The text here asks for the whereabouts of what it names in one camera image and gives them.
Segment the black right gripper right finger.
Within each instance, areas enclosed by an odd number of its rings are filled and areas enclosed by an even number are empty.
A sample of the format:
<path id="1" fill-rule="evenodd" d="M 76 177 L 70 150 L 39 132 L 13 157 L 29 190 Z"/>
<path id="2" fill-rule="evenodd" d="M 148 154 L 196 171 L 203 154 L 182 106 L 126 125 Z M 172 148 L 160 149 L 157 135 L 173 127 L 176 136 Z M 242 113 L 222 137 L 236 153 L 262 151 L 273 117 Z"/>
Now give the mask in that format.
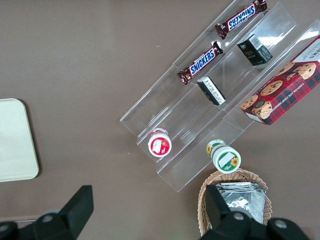
<path id="1" fill-rule="evenodd" d="M 214 185 L 206 187 L 206 209 L 212 228 L 202 240 L 308 240 L 293 221 L 271 218 L 263 225 L 239 211 L 231 211 Z"/>

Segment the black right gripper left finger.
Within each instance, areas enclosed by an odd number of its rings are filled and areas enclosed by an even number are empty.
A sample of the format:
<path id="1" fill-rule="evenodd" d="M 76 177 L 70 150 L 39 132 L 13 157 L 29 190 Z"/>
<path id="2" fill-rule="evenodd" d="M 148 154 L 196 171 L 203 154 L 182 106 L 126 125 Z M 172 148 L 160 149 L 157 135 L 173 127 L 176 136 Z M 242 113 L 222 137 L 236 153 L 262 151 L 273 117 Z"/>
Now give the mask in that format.
<path id="1" fill-rule="evenodd" d="M 18 228 L 15 221 L 0 223 L 2 240 L 76 240 L 94 211 L 93 187 L 83 185 L 58 211 Z"/>

